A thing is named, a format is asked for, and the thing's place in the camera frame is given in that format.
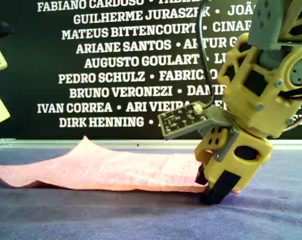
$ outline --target electronic component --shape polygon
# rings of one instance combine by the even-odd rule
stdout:
[[[204,125],[207,117],[199,103],[192,103],[158,115],[164,139],[170,140],[194,132]]]

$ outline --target table surface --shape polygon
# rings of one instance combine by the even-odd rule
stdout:
[[[34,163],[68,151],[3,148],[0,164]],[[302,150],[274,151],[240,196],[214,206],[199,204],[198,197],[0,183],[0,240],[302,240]]]

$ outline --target black cable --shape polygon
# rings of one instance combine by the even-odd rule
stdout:
[[[290,99],[293,96],[302,95],[302,87],[290,91],[282,91],[279,95],[287,99]]]
[[[290,100],[302,101],[302,96],[291,96]]]
[[[200,58],[201,58],[202,65],[203,65],[204,77],[205,77],[207,85],[209,86],[210,96],[211,96],[210,102],[208,102],[207,106],[205,106],[204,109],[209,108],[214,103],[214,100],[215,100],[214,90],[213,90],[213,86],[212,86],[213,80],[212,80],[212,76],[210,74],[210,69],[208,67],[205,47],[203,45],[202,19],[203,19],[203,13],[204,13],[207,2],[208,2],[208,0],[202,0],[201,5],[199,7],[198,16],[197,16],[198,31],[196,32],[197,33],[197,45],[198,45],[198,48],[200,51]]]
[[[0,39],[11,34],[14,34],[14,28],[6,22],[0,22]]]

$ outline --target screw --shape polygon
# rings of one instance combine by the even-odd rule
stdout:
[[[283,80],[278,80],[277,82],[276,82],[276,86],[279,88],[280,86],[282,86],[283,85]]]
[[[293,124],[294,123],[294,120],[293,119],[288,119],[287,121],[286,121],[286,125],[291,125],[291,124]]]
[[[264,105],[263,104],[259,104],[257,107],[256,107],[256,110],[257,111],[262,111],[264,109]]]

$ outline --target pink towel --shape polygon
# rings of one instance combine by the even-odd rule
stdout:
[[[25,165],[0,165],[0,180],[14,188],[39,183],[74,190],[199,193],[194,154],[146,154],[108,150],[84,139],[69,153]]]

